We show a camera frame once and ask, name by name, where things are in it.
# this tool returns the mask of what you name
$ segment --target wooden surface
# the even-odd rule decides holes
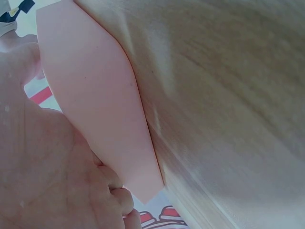
[[[78,4],[130,58],[190,228],[305,228],[304,1]]]

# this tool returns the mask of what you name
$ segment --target finger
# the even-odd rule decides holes
[[[124,218],[125,229],[142,229],[140,213],[134,209],[126,218]]]
[[[37,43],[27,43],[13,49],[8,55],[10,73],[22,86],[31,81],[41,70]]]
[[[107,179],[110,191],[123,187],[122,181],[112,169],[107,166],[99,166],[98,169],[104,174],[105,178]]]
[[[117,199],[121,206],[122,216],[127,216],[133,210],[132,194],[125,188],[114,189],[111,194]]]

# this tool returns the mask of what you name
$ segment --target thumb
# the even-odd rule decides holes
[[[22,86],[30,82],[41,70],[40,52],[37,43],[26,43],[8,53],[12,77]]]
[[[142,229],[140,214],[134,209],[124,218],[125,229]]]

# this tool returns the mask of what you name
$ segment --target red stripe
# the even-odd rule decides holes
[[[173,208],[166,208],[163,210],[162,215],[164,216],[180,216],[179,213]]]
[[[50,98],[52,96],[52,92],[49,87],[46,87],[42,91],[38,92],[36,95],[32,96],[30,99],[37,103],[41,104],[46,99]]]
[[[147,212],[146,214],[140,215],[140,217],[141,217],[141,223],[145,223],[145,222],[153,219],[152,215],[149,212]]]

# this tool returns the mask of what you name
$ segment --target light wood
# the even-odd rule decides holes
[[[130,58],[190,228],[305,228],[303,0],[78,4]]]

